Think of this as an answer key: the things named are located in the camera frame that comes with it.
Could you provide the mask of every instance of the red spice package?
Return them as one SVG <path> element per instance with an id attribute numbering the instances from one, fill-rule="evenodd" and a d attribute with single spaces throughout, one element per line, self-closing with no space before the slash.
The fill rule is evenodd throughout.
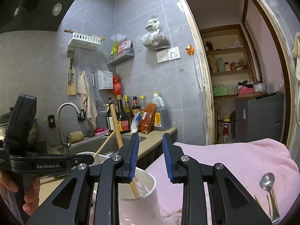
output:
<path id="1" fill-rule="evenodd" d="M 149 103 L 146 106 L 145 111 L 141 116 L 141 121 L 139 123 L 139 130 L 143 134 L 150 133 L 154 121 L 155 113 L 156 113 L 156 104 Z"/>

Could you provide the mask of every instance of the gray plastic basket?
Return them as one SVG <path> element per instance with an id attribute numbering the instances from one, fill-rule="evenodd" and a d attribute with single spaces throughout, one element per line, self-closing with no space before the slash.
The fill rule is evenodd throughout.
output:
<path id="1" fill-rule="evenodd" d="M 117 65 L 133 57 L 134 57 L 134 49 L 130 47 L 128 49 L 124 49 L 112 55 L 110 58 L 106 60 L 106 63 L 107 65 Z"/>

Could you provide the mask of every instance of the human hand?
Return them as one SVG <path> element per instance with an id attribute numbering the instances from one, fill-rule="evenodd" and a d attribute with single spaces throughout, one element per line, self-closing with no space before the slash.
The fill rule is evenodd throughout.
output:
<path id="1" fill-rule="evenodd" d="M 32 215 L 38 208 L 39 193 L 40 193 L 40 180 L 37 175 L 32 180 L 31 188 L 25 193 L 24 200 L 25 204 L 23 205 L 23 210 L 28 214 Z M 18 192 L 19 188 L 12 180 L 12 178 L 4 171 L 0 170 L 0 195 L 6 200 L 8 200 L 7 191 Z"/>

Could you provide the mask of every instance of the range hood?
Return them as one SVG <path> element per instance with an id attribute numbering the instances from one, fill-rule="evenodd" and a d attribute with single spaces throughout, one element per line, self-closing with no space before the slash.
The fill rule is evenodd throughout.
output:
<path id="1" fill-rule="evenodd" d="M 0 33 L 57 31 L 74 0 L 0 0 Z"/>

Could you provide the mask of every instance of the orange plug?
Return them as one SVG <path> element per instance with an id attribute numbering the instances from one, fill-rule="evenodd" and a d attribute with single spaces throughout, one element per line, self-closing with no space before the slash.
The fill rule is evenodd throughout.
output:
<path id="1" fill-rule="evenodd" d="M 195 53 L 195 49 L 194 49 L 194 47 L 192 45 L 186 46 L 185 50 L 187 51 L 187 53 L 189 55 L 194 55 L 194 53 Z"/>

